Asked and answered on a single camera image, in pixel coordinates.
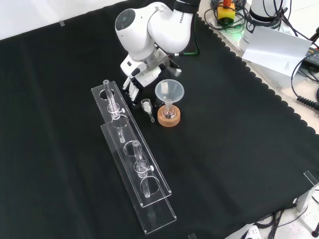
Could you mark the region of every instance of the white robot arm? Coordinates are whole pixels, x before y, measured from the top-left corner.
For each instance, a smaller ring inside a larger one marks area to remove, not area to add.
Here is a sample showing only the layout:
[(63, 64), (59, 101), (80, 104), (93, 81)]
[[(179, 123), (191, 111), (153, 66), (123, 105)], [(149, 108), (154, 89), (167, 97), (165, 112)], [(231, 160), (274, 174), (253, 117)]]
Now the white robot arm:
[(183, 51), (191, 37), (193, 15), (200, 0), (177, 1), (174, 11), (164, 3), (154, 2), (144, 8), (127, 9), (115, 22), (117, 36), (128, 51), (121, 64), (128, 76), (123, 85), (136, 104), (141, 87), (151, 84), (164, 68), (179, 75), (180, 69), (172, 69), (167, 53)]

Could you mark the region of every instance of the clear acrylic stand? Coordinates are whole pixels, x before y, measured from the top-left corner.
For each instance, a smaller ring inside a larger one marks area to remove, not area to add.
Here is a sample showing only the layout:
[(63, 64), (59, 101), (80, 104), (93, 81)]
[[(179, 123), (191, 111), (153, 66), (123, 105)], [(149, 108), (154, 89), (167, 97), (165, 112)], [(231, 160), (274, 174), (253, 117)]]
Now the clear acrylic stand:
[(176, 220), (171, 190), (115, 82), (92, 89), (105, 124), (101, 126), (145, 234)]

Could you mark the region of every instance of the cable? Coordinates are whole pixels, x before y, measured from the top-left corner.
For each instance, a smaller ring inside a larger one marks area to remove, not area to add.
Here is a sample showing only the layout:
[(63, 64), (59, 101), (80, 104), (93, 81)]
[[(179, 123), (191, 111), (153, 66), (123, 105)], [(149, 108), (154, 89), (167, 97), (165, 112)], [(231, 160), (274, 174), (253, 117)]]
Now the cable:
[(317, 82), (319, 82), (318, 78), (311, 72), (310, 67), (308, 67), (308, 72), (309, 72), (309, 74), (312, 75), (312, 77), (314, 77), (314, 79), (315, 79)]
[(274, 17), (276, 14), (274, 14), (273, 16), (270, 16), (266, 10), (266, 7), (265, 7), (265, 0), (263, 0), (263, 7), (264, 7), (264, 10), (265, 10), (265, 13), (267, 14), (267, 16), (269, 17)]
[(309, 58), (309, 57), (311, 57), (311, 56), (317, 55), (317, 54), (319, 54), (319, 52), (315, 52), (315, 53), (313, 53), (313, 54), (310, 54), (310, 55), (306, 56), (304, 59), (302, 59), (302, 60), (295, 66), (294, 71), (293, 71), (293, 73), (292, 73), (292, 75), (291, 75), (291, 88), (292, 88), (294, 94), (297, 96), (297, 101), (299, 101), (299, 102), (301, 102), (301, 103), (303, 103), (303, 104), (305, 104), (305, 105), (307, 105), (307, 106), (310, 106), (311, 108), (314, 108), (315, 110), (319, 111), (319, 103), (314, 102), (314, 101), (311, 101), (311, 100), (308, 100), (307, 98), (304, 98), (304, 97), (299, 96), (299, 95), (296, 93), (296, 91), (295, 91), (295, 89), (294, 89), (294, 84), (293, 84), (294, 74), (295, 74), (295, 71), (296, 71), (297, 67), (298, 67), (298, 66), (302, 63), (302, 61), (304, 61), (305, 59), (307, 59), (307, 58)]
[(260, 229), (265, 229), (265, 228), (269, 228), (271, 227), (274, 223), (275, 223), (275, 220), (276, 220), (276, 213), (272, 213), (271, 216), (273, 217), (272, 220), (270, 221), (270, 223), (267, 223), (267, 224), (261, 224), (261, 223), (254, 223), (255, 226), (257, 226), (258, 228)]
[[(245, 9), (244, 6), (242, 6), (242, 5), (240, 5), (240, 4), (236, 4), (236, 5), (237, 5), (238, 7), (240, 7), (241, 9), (243, 9), (243, 11), (244, 11), (244, 9)], [(239, 20), (233, 22), (233, 24), (238, 23), (238, 22), (240, 22), (240, 21), (242, 21), (242, 20), (244, 20), (244, 22), (243, 22), (243, 23), (240, 23), (240, 24), (237, 24), (237, 25), (228, 25), (228, 24), (225, 24), (224, 22), (220, 21), (220, 20), (217, 18), (217, 15), (216, 15), (216, 10), (217, 10), (217, 7), (218, 7), (218, 6), (222, 6), (222, 7), (226, 8), (226, 9), (231, 9), (231, 10), (235, 11), (236, 15), (241, 16), (241, 18), (240, 18)], [(215, 16), (217, 22), (218, 22), (220, 25), (222, 25), (222, 27), (215, 27), (215, 26), (213, 26), (210, 22), (207, 21), (207, 19), (206, 19), (206, 14), (207, 14), (209, 11), (211, 11), (211, 10), (213, 10), (213, 13), (214, 13), (214, 16)], [(213, 29), (215, 29), (215, 30), (237, 29), (237, 28), (243, 27), (243, 26), (246, 24), (245, 16), (244, 16), (241, 12), (239, 12), (238, 10), (233, 9), (233, 8), (231, 8), (231, 7), (223, 6), (222, 3), (218, 3), (215, 7), (212, 7), (212, 8), (210, 8), (210, 9), (206, 10), (206, 12), (204, 13), (204, 20), (205, 20), (205, 22), (206, 22), (206, 24), (207, 24), (208, 26), (210, 26), (211, 28), (213, 28)]]
[(313, 200), (316, 202), (316, 203), (318, 203), (319, 204), (319, 202), (313, 197)]
[(281, 210), (281, 211), (280, 211), (279, 217), (276, 219), (276, 221), (275, 221), (273, 227), (271, 228), (270, 233), (268, 234), (268, 239), (274, 239), (274, 238), (275, 238), (275, 234), (276, 234), (276, 231), (277, 231), (279, 222), (280, 222), (280, 220), (281, 220), (281, 217), (282, 217), (284, 211), (285, 211), (285, 210)]
[[(280, 1), (279, 10), (282, 8), (283, 2), (284, 2), (284, 0)], [(278, 12), (277, 5), (276, 5), (276, 0), (274, 0), (274, 8), (275, 8), (275, 11), (276, 11), (276, 15), (279, 16), (279, 12)]]
[(307, 75), (302, 69), (299, 68), (299, 71), (307, 78), (309, 78), (310, 80), (312, 80), (313, 82), (319, 83), (318, 80), (311, 78), (309, 75)]
[(297, 220), (299, 217), (301, 217), (301, 216), (307, 211), (307, 209), (308, 209), (308, 207), (306, 208), (306, 210), (305, 210), (303, 213), (301, 213), (301, 214), (300, 214), (296, 219), (294, 219), (293, 221), (288, 222), (288, 223), (285, 223), (285, 224), (282, 224), (282, 225), (280, 225), (280, 226), (278, 226), (278, 227), (282, 227), (282, 226), (285, 226), (285, 225), (287, 225), (287, 224), (293, 223), (295, 220)]
[[(306, 37), (305, 35), (303, 35), (303, 34), (300, 33), (299, 31), (297, 31), (297, 30), (291, 25), (291, 23), (288, 21), (288, 19), (287, 19), (285, 16), (283, 16), (283, 22), (284, 22), (288, 27), (291, 28), (291, 30), (295, 33), (295, 36), (298, 36), (298, 35), (297, 35), (297, 33), (298, 33), (300, 36), (304, 37), (304, 38), (307, 39), (308, 41), (311, 41), (308, 37)], [(319, 46), (315, 43), (315, 41), (312, 42), (312, 45), (315, 45), (316, 47), (319, 48)]]
[(290, 18), (292, 4), (293, 4), (293, 0), (290, 0), (288, 20)]

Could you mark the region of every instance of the black cloth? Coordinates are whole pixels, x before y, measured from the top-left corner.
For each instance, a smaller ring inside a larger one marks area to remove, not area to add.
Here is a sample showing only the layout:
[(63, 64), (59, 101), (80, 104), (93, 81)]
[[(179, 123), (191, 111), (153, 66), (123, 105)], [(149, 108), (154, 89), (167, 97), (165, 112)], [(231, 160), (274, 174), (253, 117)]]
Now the black cloth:
[[(120, 87), (123, 2), (0, 42), (0, 238), (143, 238), (100, 129), (91, 88)], [(133, 111), (177, 221), (152, 239), (222, 239), (307, 191), (319, 138), (196, 21), (198, 56), (175, 57), (185, 88), (173, 128)]]

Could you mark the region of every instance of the hole in rack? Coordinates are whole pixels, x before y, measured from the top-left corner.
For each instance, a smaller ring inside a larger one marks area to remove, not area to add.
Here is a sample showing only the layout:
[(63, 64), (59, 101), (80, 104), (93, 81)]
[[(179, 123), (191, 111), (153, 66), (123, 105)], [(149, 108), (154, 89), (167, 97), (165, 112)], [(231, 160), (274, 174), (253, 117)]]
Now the hole in rack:
[(127, 118), (125, 115), (120, 115), (118, 119), (112, 120), (112, 126), (115, 128), (123, 128), (127, 126), (129, 123), (129, 118)]
[(151, 195), (156, 193), (160, 189), (160, 181), (154, 176), (147, 176), (141, 181), (141, 190), (143, 191), (143, 193), (143, 182), (145, 183), (145, 180), (148, 183)]
[(124, 145), (124, 153), (128, 156), (134, 156), (134, 150), (133, 150), (133, 143), (134, 140), (132, 141), (129, 141), (127, 142), (125, 145)]
[(105, 92), (104, 89), (101, 90), (101, 92), (100, 92), (100, 98), (103, 99), (103, 100), (105, 100), (105, 101), (108, 100), (108, 97), (106, 96), (106, 92)]

